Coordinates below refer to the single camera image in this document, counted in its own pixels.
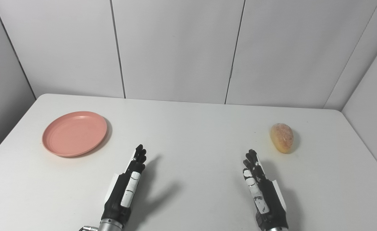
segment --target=metal wrist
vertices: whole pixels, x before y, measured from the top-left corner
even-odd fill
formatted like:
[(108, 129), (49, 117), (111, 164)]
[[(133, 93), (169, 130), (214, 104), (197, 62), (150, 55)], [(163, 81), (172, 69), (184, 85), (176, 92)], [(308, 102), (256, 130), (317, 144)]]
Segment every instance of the metal wrist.
[(121, 231), (122, 229), (123, 225), (120, 222), (108, 218), (101, 220), (99, 225), (99, 231)]
[(284, 228), (284, 227), (278, 227), (278, 228), (272, 228), (272, 229), (267, 230), (267, 231), (288, 231), (288, 229)]

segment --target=plate rim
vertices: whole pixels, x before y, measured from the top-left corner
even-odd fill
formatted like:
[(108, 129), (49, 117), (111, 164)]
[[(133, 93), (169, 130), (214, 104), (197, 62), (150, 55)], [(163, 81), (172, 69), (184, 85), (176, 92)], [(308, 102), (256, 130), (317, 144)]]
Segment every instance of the plate rim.
[[(103, 135), (103, 137), (102, 137), (102, 139), (99, 141), (99, 142), (97, 142), (97, 144), (95, 145), (95, 146), (93, 146), (92, 148), (90, 148), (90, 149), (88, 149), (87, 151), (83, 151), (83, 152), (79, 152), (79, 153), (74, 153), (74, 154), (70, 154), (70, 155), (62, 155), (62, 154), (59, 154), (59, 153), (56, 153), (56, 152), (53, 152), (53, 151), (51, 151), (48, 147), (47, 147), (47, 145), (45, 145), (45, 139), (46, 139), (46, 131), (57, 121), (57, 120), (59, 120), (60, 118), (62, 118), (62, 117), (65, 117), (65, 116), (68, 116), (68, 115), (70, 115), (70, 114), (76, 114), (76, 113), (82, 113), (82, 112), (86, 112), (86, 113), (92, 113), (92, 114), (95, 114), (95, 115), (97, 115), (100, 119), (102, 119), (102, 121), (104, 122), (104, 125), (105, 125), (105, 134)], [(82, 155), (82, 154), (85, 154), (85, 153), (87, 153), (87, 152), (90, 152), (91, 150), (93, 150), (94, 148), (96, 148), (104, 139), (105, 139), (105, 137), (106, 137), (106, 135), (107, 135), (107, 122), (106, 122), (106, 119), (102, 116), (102, 115), (100, 115), (100, 114), (98, 114), (98, 113), (96, 113), (96, 112), (94, 112), (94, 111), (72, 111), (72, 112), (69, 112), (69, 113), (67, 113), (67, 114), (64, 114), (64, 115), (61, 115), (60, 117), (57, 117), (56, 119), (54, 119), (51, 123), (49, 123), (49, 125), (45, 128), (45, 130), (43, 131), (43, 134), (42, 134), (42, 145), (43, 145), (43, 147), (46, 149), (46, 150), (48, 150), (50, 153), (53, 153), (54, 155), (57, 155), (57, 156), (60, 156), (60, 157), (66, 157), (66, 158), (69, 158), (69, 157), (74, 157), (74, 156), (79, 156), (79, 155)]]

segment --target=robotic finger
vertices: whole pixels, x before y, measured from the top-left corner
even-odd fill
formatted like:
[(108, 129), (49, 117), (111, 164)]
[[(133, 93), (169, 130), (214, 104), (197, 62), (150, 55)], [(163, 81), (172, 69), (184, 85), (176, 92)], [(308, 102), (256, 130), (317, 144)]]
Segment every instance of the robotic finger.
[(286, 207), (277, 181), (266, 178), (257, 153), (250, 149), (243, 163), (244, 179), (257, 208), (256, 221), (262, 231), (287, 231)]

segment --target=white finger segment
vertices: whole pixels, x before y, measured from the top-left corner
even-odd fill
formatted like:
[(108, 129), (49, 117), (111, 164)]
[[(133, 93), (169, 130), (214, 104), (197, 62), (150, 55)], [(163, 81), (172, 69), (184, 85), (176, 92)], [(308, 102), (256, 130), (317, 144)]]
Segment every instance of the white finger segment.
[[(243, 174), (245, 177), (251, 176), (250, 170), (245, 170)], [(256, 180), (253, 177), (249, 177), (249, 178), (246, 178), (246, 183), (248, 185), (248, 189), (251, 192), (251, 195), (253, 196), (253, 200), (254, 200), (254, 203), (256, 204), (258, 211), (261, 214), (265, 214), (269, 212), (270, 209), (264, 200), (263, 193), (260, 191), (260, 189), (257, 186)]]
[(123, 207), (130, 207), (131, 201), (133, 200), (134, 193), (136, 192), (138, 181), (140, 180), (140, 173), (131, 173), (130, 181), (127, 184), (126, 190), (124, 192), (123, 198), (121, 199), (120, 205)]

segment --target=robotic hand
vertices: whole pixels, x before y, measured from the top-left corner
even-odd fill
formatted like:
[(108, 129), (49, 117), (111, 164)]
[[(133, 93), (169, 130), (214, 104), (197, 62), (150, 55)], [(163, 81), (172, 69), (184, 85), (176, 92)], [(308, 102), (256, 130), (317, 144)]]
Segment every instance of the robotic hand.
[(84, 226), (79, 231), (121, 231), (131, 214), (131, 201), (136, 192), (140, 176), (145, 168), (146, 149), (139, 145), (134, 152), (126, 172), (120, 174), (105, 203), (99, 228)]
[(277, 181), (268, 180), (256, 151), (246, 154), (244, 179), (256, 204), (256, 221), (262, 231), (288, 231), (287, 208)]

